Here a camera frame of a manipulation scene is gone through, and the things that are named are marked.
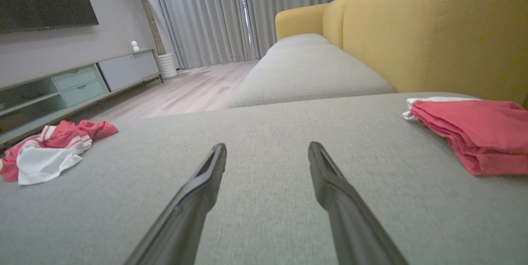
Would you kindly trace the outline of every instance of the folded clothing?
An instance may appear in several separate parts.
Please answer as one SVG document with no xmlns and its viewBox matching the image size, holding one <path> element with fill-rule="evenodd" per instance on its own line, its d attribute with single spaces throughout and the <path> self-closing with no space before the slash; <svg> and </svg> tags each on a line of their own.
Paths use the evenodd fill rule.
<svg viewBox="0 0 528 265">
<path fill-rule="evenodd" d="M 45 126 L 41 134 L 28 137 L 5 152 L 0 175 L 6 182 L 18 180 L 19 185 L 48 182 L 83 160 L 79 155 L 90 149 L 93 141 L 117 131 L 105 121 L 81 121 L 77 126 L 61 121 L 57 126 Z"/>
<path fill-rule="evenodd" d="M 528 174 L 528 111 L 515 102 L 409 99 L 416 117 L 449 140 L 473 175 Z"/>
</svg>

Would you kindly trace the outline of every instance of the television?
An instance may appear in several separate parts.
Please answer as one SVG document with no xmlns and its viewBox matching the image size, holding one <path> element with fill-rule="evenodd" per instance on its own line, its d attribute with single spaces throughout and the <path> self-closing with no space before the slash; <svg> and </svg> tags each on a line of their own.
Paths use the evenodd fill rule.
<svg viewBox="0 0 528 265">
<path fill-rule="evenodd" d="M 0 0 L 0 33 L 97 24 L 90 0 Z"/>
</svg>

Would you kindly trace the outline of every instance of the white figurine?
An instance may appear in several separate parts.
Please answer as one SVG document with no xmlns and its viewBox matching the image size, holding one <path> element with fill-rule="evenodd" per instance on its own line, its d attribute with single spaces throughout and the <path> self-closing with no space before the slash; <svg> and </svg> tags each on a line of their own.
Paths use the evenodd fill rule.
<svg viewBox="0 0 528 265">
<path fill-rule="evenodd" d="M 134 50 L 134 51 L 139 51 L 139 47 L 138 47 L 138 45 L 137 45 L 137 42 L 136 42 L 136 41 L 132 41 L 132 43 L 131 43 L 131 44 L 132 44 L 132 50 Z"/>
</svg>

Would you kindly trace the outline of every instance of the yellow sofa backrest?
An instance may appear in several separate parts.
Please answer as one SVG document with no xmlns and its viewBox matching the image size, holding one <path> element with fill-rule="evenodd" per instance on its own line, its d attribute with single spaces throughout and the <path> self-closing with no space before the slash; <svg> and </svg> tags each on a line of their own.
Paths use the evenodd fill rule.
<svg viewBox="0 0 528 265">
<path fill-rule="evenodd" d="M 332 20 L 341 12 L 343 50 L 396 92 L 520 104 L 528 94 L 528 0 L 338 0 L 323 17 L 324 36 L 338 46 Z"/>
</svg>

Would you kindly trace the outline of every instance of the green drawer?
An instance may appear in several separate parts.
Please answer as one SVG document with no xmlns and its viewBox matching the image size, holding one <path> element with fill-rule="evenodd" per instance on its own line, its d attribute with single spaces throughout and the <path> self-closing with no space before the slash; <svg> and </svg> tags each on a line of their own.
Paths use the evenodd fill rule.
<svg viewBox="0 0 528 265">
<path fill-rule="evenodd" d="M 53 76 L 59 90 L 67 90 L 79 84 L 97 79 L 93 65 L 77 68 L 66 73 Z"/>
<path fill-rule="evenodd" d="M 62 93 L 69 107 L 75 106 L 95 96 L 99 96 L 100 94 L 104 94 L 104 90 L 99 81 L 94 81 Z"/>
</svg>

